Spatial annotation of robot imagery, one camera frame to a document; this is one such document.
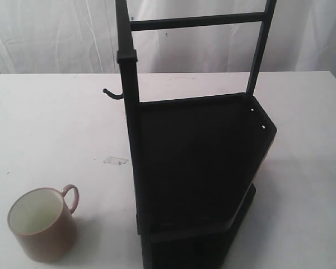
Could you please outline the pink ceramic mug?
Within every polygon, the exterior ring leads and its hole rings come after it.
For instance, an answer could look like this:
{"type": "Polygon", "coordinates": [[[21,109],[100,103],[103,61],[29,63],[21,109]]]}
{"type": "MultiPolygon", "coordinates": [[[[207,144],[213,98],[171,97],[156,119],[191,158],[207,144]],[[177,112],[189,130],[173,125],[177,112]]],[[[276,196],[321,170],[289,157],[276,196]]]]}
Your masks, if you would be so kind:
{"type": "Polygon", "coordinates": [[[31,260],[52,263],[72,249],[77,238],[73,213],[79,198],[78,188],[69,184],[61,191],[31,190],[11,206],[8,227],[31,260]]]}

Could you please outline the black metal shelf rack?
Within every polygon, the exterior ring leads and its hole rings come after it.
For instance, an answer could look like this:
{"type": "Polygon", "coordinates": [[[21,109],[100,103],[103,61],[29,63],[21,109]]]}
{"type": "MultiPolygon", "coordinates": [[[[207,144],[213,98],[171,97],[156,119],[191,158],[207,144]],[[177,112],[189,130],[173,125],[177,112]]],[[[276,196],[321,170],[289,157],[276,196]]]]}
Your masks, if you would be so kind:
{"type": "Polygon", "coordinates": [[[276,2],[261,12],[131,21],[116,1],[120,68],[144,268],[154,268],[161,243],[231,233],[248,209],[253,179],[277,129],[254,97],[276,2]],[[142,102],[135,31],[259,22],[244,92],[142,102]]]}

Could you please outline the black metal hook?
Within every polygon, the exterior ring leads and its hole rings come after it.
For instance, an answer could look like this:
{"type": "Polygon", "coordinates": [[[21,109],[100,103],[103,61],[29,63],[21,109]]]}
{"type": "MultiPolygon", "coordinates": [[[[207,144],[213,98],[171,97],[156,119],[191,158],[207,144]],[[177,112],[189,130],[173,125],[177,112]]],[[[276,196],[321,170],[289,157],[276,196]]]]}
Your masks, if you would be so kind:
{"type": "Polygon", "coordinates": [[[103,89],[102,92],[105,93],[108,97],[110,97],[110,98],[112,98],[114,100],[121,100],[121,99],[124,98],[123,94],[117,95],[117,94],[112,93],[108,89],[103,89]]]}

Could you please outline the clear tape piece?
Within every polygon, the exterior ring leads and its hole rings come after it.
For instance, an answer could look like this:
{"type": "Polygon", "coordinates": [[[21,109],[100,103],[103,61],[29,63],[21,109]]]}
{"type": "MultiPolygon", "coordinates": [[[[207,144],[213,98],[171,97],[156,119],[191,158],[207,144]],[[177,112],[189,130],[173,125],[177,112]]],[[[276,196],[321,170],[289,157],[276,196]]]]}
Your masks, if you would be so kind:
{"type": "Polygon", "coordinates": [[[123,159],[115,156],[109,156],[106,159],[103,160],[104,164],[110,164],[110,165],[124,165],[128,162],[128,159],[123,159]]]}

